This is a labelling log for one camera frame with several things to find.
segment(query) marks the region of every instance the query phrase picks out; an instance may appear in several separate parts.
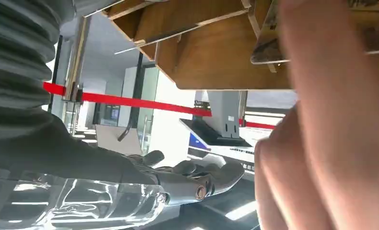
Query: metallic robot hand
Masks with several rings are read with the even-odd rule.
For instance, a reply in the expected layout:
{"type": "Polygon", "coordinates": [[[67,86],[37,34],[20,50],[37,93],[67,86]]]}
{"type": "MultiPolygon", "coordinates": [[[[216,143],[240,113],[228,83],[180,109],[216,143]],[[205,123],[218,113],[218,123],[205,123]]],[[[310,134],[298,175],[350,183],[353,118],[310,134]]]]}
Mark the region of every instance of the metallic robot hand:
{"type": "Polygon", "coordinates": [[[153,169],[153,152],[126,157],[73,139],[40,109],[60,26],[99,8],[92,0],[0,0],[0,229],[121,229],[166,205],[230,189],[243,168],[191,162],[153,169]]]}

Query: human hand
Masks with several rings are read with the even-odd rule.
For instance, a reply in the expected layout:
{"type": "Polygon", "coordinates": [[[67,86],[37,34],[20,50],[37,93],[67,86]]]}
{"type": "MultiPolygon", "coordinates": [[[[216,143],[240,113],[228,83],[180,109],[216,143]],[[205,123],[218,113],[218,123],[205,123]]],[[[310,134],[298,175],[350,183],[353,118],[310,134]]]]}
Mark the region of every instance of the human hand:
{"type": "Polygon", "coordinates": [[[281,0],[299,96],[255,151],[265,230],[379,230],[379,79],[343,0],[281,0]]]}

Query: red barrier tape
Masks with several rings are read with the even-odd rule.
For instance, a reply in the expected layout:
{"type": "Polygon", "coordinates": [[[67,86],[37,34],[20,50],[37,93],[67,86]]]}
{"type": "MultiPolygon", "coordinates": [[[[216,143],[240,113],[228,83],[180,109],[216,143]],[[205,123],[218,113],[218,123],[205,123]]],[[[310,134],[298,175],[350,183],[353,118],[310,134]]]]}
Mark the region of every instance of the red barrier tape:
{"type": "MultiPolygon", "coordinates": [[[[65,94],[65,87],[61,85],[44,82],[43,87],[46,91],[52,94],[56,94],[60,96],[63,96],[65,94]]],[[[125,105],[125,106],[138,107],[138,108],[160,109],[160,110],[167,110],[167,111],[173,111],[173,112],[179,112],[179,113],[185,113],[185,114],[192,114],[195,116],[212,116],[211,111],[204,110],[204,109],[189,108],[189,107],[184,107],[184,106],[174,105],[174,104],[153,102],[153,101],[126,98],[126,97],[116,97],[116,96],[89,93],[89,92],[84,92],[82,94],[82,101],[114,104],[114,105],[125,105]]],[[[253,123],[253,122],[246,122],[246,127],[265,128],[265,129],[275,128],[275,126],[272,126],[272,125],[259,124],[259,123],[253,123]]]]}

